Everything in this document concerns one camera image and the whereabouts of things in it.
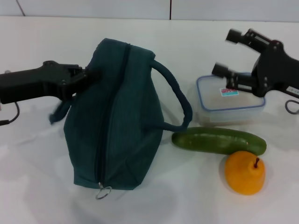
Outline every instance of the teal bag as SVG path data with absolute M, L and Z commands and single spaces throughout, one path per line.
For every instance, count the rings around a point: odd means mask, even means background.
M 105 39 L 86 69 L 100 78 L 50 116 L 53 124 L 67 114 L 64 133 L 74 167 L 74 183 L 87 188 L 130 190 L 143 181 L 159 147 L 163 130 L 182 131 L 192 109 L 179 85 L 155 54 Z M 151 69 L 159 71 L 179 99 L 181 126 L 164 122 Z

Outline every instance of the white wall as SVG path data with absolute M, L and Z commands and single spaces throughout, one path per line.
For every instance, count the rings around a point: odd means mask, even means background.
M 0 15 L 22 15 L 15 0 L 0 0 Z
M 28 16 L 168 19 L 170 0 L 19 0 Z
M 172 0 L 172 19 L 299 22 L 299 1 Z

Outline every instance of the bag handle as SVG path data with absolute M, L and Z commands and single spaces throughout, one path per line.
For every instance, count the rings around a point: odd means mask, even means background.
M 178 82 L 176 81 L 173 74 L 164 65 L 154 60 L 151 63 L 151 67 L 157 70 L 158 72 L 160 72 L 162 76 L 164 76 L 168 84 L 171 86 L 173 92 L 176 94 L 180 104 L 182 105 L 185 117 L 181 126 L 171 125 L 166 122 L 162 124 L 151 123 L 150 126 L 154 126 L 155 128 L 172 131 L 172 132 L 180 132 L 185 130 L 188 127 L 190 121 L 192 120 L 192 108 L 190 103 L 188 102 L 187 98 L 179 88 Z

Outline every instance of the food container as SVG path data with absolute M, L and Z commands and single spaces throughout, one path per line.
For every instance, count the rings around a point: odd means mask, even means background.
M 197 114 L 201 125 L 229 125 L 255 119 L 264 109 L 265 98 L 227 89 L 225 86 L 226 79 L 216 76 L 203 76 L 197 79 L 199 100 Z

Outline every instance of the fake fruit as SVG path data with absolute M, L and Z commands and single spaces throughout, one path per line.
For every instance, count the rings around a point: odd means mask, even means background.
M 256 155 L 238 151 L 231 154 L 225 163 L 225 178 L 229 186 L 243 195 L 259 192 L 265 182 L 264 162 Z

